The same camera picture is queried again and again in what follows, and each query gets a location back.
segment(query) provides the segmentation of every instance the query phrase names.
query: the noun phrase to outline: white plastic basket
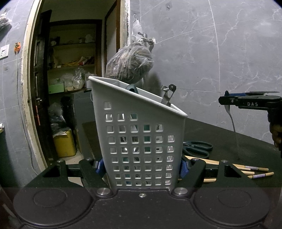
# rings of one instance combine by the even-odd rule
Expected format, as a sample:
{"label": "white plastic basket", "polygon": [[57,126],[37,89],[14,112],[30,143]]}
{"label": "white plastic basket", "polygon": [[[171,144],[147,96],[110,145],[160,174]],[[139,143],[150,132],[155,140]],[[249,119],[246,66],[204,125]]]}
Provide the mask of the white plastic basket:
{"label": "white plastic basket", "polygon": [[168,188],[177,183],[187,114],[118,80],[90,76],[102,156],[112,188]]}

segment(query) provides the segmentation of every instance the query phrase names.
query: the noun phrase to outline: metal bolt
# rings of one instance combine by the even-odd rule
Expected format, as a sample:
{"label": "metal bolt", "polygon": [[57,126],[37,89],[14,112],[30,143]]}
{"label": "metal bolt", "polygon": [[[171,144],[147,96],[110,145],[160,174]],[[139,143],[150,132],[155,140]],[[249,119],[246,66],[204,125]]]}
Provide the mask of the metal bolt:
{"label": "metal bolt", "polygon": [[141,197],[141,198],[143,198],[143,197],[145,197],[145,196],[146,196],[145,193],[140,193],[140,194],[139,194],[139,197]]}
{"label": "metal bolt", "polygon": [[186,188],[175,188],[174,193],[177,195],[185,195],[188,192]]}
{"label": "metal bolt", "polygon": [[97,189],[97,194],[101,196],[106,196],[111,193],[111,190],[109,188],[98,188]]}

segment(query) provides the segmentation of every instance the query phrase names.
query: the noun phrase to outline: gray wall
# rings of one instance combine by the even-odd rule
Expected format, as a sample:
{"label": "gray wall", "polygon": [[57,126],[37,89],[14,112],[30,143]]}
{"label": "gray wall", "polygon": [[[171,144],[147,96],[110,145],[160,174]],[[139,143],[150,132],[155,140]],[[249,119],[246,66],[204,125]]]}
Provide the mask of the gray wall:
{"label": "gray wall", "polygon": [[[143,32],[156,38],[148,90],[173,83],[189,118],[232,130],[225,90],[281,91],[282,9],[273,0],[131,0]],[[239,133],[272,142],[267,112],[231,107]]]}
{"label": "gray wall", "polygon": [[[0,10],[10,8],[7,16],[13,22],[0,31],[0,47],[10,44],[9,56],[0,60],[0,123],[5,131],[0,134],[0,184],[4,187],[19,187],[27,184],[36,175],[30,164],[30,151],[24,135],[20,112],[23,115],[21,101],[21,55],[18,54],[19,78],[17,80],[17,61],[14,45],[23,45],[27,19],[33,0],[11,0]],[[38,165],[33,158],[37,172]]]}

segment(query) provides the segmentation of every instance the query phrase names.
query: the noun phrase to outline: scissors handle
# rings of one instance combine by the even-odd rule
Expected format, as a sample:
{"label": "scissors handle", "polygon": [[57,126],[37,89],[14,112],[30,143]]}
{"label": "scissors handle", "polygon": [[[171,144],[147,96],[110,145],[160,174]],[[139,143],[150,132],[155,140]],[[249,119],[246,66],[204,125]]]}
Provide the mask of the scissors handle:
{"label": "scissors handle", "polygon": [[193,146],[197,149],[211,151],[213,149],[213,145],[207,142],[200,142],[200,141],[185,141],[190,146]]}
{"label": "scissors handle", "polygon": [[183,146],[182,152],[190,157],[198,157],[203,159],[208,159],[210,156],[208,151],[202,149],[196,149],[191,146]]}

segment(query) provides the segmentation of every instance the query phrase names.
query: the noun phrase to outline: shelf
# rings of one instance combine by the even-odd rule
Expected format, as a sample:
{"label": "shelf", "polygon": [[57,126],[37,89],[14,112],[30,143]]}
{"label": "shelf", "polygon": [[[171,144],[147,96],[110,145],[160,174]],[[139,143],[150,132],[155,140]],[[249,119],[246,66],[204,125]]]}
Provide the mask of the shelf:
{"label": "shelf", "polygon": [[60,49],[75,49],[75,48],[90,48],[95,46],[96,42],[90,42],[90,43],[75,43],[75,44],[64,44],[64,45],[54,45],[49,46],[49,48],[55,48],[57,50]]}
{"label": "shelf", "polygon": [[57,92],[57,93],[51,93],[49,95],[54,95],[54,94],[60,94],[60,93],[73,93],[73,92],[77,92],[77,91],[87,91],[87,90],[91,90],[91,88],[82,88],[82,89],[78,89],[78,90],[72,90],[72,91],[62,91],[62,92]]}
{"label": "shelf", "polygon": [[89,67],[94,67],[95,64],[86,64],[86,65],[79,65],[79,66],[67,66],[67,67],[61,67],[61,68],[53,68],[48,70],[48,72],[57,72],[57,71],[62,71],[62,70],[72,70],[76,68],[89,68]]}

